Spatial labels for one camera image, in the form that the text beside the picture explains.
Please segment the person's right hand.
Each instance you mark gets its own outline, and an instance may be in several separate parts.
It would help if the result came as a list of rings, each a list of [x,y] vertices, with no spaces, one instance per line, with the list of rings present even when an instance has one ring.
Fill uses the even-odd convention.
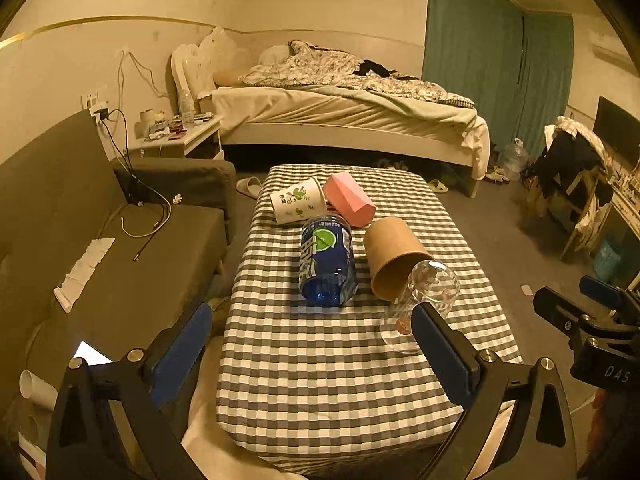
[[[579,479],[639,478],[639,391],[599,389]]]

